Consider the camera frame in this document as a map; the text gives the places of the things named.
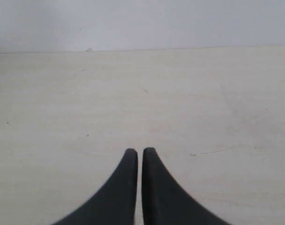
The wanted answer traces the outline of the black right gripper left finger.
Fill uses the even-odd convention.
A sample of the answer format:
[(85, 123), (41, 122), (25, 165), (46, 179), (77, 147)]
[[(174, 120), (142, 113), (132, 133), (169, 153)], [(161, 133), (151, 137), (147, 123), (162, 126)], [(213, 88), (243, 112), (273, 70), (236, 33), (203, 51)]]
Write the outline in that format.
[(104, 185), (57, 225), (133, 225), (137, 197), (138, 154), (127, 149)]

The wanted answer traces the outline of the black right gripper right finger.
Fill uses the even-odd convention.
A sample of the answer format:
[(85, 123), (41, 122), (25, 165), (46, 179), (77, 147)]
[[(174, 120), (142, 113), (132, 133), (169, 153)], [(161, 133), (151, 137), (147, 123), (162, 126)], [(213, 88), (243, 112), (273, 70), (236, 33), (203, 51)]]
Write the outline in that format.
[(194, 200), (172, 177), (155, 148), (142, 162), (142, 209), (146, 225), (227, 225)]

